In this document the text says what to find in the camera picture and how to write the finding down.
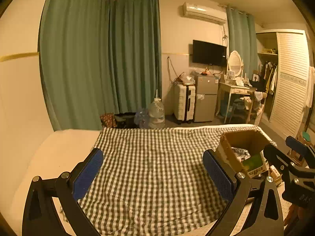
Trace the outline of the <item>white louvered wardrobe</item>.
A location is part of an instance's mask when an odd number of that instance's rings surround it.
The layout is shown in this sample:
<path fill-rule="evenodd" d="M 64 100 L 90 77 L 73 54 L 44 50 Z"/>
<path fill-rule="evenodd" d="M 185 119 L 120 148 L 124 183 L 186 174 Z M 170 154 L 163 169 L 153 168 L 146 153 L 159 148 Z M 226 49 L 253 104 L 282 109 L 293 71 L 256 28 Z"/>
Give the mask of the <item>white louvered wardrobe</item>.
<path fill-rule="evenodd" d="M 307 35 L 297 29 L 269 29 L 258 32 L 256 37 L 260 61 L 277 65 L 268 125 L 283 138 L 296 137 L 307 110 Z"/>

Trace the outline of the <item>large green curtain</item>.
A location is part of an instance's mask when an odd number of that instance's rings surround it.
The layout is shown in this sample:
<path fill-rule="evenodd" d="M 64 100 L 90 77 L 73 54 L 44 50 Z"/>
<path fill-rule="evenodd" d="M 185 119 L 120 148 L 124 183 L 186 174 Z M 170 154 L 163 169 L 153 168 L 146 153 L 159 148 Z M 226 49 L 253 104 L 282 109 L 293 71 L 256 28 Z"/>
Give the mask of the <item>large green curtain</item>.
<path fill-rule="evenodd" d="M 38 49 L 56 131 L 98 130 L 161 96 L 159 0 L 45 0 Z"/>

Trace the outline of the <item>green curtain by window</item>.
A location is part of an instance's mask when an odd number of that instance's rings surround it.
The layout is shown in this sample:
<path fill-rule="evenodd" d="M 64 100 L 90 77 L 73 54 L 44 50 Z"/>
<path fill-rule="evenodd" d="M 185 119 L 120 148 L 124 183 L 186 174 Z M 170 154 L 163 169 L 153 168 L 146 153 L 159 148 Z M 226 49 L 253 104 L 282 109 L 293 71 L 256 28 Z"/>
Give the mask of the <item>green curtain by window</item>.
<path fill-rule="evenodd" d="M 230 53 L 232 51 L 239 53 L 244 63 L 244 74 L 252 78 L 254 70 L 258 67 L 255 19 L 251 14 L 240 12 L 230 6 L 227 6 L 226 14 Z"/>

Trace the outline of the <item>white hard suitcase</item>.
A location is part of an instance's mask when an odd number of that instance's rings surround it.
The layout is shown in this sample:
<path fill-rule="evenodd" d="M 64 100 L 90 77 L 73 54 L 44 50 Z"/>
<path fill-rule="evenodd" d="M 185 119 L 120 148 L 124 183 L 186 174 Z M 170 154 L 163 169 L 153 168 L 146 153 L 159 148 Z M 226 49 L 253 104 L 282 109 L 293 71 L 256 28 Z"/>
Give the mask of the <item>white hard suitcase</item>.
<path fill-rule="evenodd" d="M 179 121 L 190 121 L 194 117 L 195 86 L 176 84 L 174 87 L 173 113 Z"/>

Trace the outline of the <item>white air conditioner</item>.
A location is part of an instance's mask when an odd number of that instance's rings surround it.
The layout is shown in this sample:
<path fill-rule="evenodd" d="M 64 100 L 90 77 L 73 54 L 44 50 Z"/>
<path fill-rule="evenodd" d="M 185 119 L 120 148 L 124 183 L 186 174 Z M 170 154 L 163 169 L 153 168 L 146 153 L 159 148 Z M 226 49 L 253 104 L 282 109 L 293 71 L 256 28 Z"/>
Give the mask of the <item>white air conditioner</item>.
<path fill-rule="evenodd" d="M 183 16 L 216 23 L 218 25 L 223 25 L 227 22 L 225 12 L 187 2 L 183 4 Z"/>

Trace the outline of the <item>wooden chair with clothes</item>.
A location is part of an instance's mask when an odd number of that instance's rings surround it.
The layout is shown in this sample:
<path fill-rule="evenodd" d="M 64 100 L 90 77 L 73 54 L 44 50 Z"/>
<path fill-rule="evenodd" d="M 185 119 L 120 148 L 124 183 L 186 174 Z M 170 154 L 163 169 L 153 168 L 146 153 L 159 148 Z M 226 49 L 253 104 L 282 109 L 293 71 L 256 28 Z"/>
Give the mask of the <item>wooden chair with clothes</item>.
<path fill-rule="evenodd" d="M 258 91 L 247 91 L 247 93 L 249 94 L 250 101 L 247 102 L 244 99 L 244 105 L 245 107 L 248 107 L 248 109 L 246 109 L 247 115 L 245 115 L 245 123 L 249 124 L 251 117 L 255 116 L 254 125 L 258 126 L 263 116 L 268 94 L 266 92 Z"/>

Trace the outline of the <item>silver mini fridge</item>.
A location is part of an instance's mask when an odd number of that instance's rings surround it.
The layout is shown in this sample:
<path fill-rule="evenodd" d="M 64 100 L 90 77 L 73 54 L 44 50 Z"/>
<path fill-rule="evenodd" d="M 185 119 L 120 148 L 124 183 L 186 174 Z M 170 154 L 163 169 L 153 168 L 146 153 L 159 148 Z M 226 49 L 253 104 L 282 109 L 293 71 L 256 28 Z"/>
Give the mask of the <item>silver mini fridge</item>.
<path fill-rule="evenodd" d="M 195 76 L 195 122 L 212 122 L 215 116 L 218 81 L 214 76 Z"/>

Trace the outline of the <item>brown patterned bag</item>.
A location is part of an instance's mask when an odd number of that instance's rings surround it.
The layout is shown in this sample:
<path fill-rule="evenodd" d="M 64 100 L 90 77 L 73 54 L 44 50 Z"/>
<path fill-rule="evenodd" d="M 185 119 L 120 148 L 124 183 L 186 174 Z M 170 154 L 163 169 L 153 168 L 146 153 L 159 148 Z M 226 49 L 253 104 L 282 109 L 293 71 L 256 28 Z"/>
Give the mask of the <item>brown patterned bag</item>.
<path fill-rule="evenodd" d="M 113 113 L 105 113 L 100 116 L 100 121 L 103 128 L 116 128 L 117 123 Z"/>

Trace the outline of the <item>green white carton box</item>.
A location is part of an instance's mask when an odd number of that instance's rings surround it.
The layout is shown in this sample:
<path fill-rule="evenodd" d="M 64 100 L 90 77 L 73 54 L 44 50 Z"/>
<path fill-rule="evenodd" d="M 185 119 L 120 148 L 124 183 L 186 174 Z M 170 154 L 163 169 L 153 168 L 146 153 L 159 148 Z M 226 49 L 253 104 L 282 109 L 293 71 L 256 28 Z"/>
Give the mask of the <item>green white carton box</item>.
<path fill-rule="evenodd" d="M 257 177 L 261 173 L 268 171 L 268 166 L 262 152 L 245 159 L 242 161 L 242 165 L 250 178 Z"/>

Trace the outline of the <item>white oval mirror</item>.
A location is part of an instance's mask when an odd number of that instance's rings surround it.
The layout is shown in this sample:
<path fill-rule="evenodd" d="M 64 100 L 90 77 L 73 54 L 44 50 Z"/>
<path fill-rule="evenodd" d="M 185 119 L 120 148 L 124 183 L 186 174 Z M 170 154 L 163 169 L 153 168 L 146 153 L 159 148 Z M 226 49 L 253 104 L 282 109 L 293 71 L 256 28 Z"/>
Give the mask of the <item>white oval mirror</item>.
<path fill-rule="evenodd" d="M 234 50 L 230 53 L 228 59 L 228 71 L 234 72 L 235 77 L 241 77 L 244 69 L 244 62 L 238 53 L 238 51 Z"/>

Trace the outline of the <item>white vanity table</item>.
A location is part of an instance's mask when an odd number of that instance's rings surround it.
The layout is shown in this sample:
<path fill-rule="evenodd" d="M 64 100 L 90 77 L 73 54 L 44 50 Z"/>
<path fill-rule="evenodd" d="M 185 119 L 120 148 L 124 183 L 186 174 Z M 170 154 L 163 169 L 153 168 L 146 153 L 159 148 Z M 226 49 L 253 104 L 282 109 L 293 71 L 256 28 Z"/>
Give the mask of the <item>white vanity table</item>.
<path fill-rule="evenodd" d="M 227 96 L 227 102 L 225 106 L 225 114 L 223 123 L 226 124 L 227 117 L 230 112 L 230 108 L 235 101 L 235 99 L 250 96 L 253 91 L 256 91 L 257 88 L 254 87 L 246 87 L 246 86 L 238 86 L 232 85 L 228 83 L 220 82 L 218 85 L 218 92 L 217 92 L 217 105 L 216 105 L 216 113 L 215 115 L 218 116 L 221 112 L 221 101 Z"/>

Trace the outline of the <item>large clear water bottle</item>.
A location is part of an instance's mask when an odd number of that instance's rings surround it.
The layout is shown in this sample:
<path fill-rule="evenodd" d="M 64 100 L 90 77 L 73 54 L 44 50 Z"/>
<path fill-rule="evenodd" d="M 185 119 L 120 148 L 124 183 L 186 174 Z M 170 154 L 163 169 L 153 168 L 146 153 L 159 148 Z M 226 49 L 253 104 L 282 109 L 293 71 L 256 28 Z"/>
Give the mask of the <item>large clear water bottle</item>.
<path fill-rule="evenodd" d="M 161 129 L 165 126 L 165 111 L 161 98 L 158 96 L 158 89 L 155 92 L 153 102 L 148 109 L 149 122 L 151 129 Z"/>

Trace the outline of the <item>black wall television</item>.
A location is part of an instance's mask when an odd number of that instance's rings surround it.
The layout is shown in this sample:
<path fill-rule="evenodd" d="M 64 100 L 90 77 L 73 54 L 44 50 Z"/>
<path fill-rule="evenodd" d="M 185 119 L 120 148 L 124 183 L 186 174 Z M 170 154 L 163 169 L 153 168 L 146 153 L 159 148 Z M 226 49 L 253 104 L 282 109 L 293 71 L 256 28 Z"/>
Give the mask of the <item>black wall television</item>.
<path fill-rule="evenodd" d="M 206 41 L 193 40 L 192 62 L 204 65 L 227 66 L 227 47 Z"/>

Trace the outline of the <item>brown cardboard box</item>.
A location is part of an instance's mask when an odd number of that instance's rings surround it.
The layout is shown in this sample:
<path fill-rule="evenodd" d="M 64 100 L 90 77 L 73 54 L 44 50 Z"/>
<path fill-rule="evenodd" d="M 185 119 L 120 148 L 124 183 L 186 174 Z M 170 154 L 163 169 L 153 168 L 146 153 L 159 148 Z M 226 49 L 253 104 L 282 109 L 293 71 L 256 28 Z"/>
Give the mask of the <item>brown cardboard box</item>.
<path fill-rule="evenodd" d="M 243 172 L 245 175 L 248 175 L 244 170 L 242 161 L 260 152 L 263 153 L 265 146 L 268 144 L 276 145 L 257 129 L 237 130 L 221 135 L 216 153 L 235 172 Z M 266 164 L 268 171 L 261 173 L 257 177 L 254 177 L 254 179 L 258 179 L 262 175 L 269 175 L 274 179 L 275 184 L 279 185 L 282 182 L 281 174 L 273 165 L 269 165 L 267 160 Z"/>

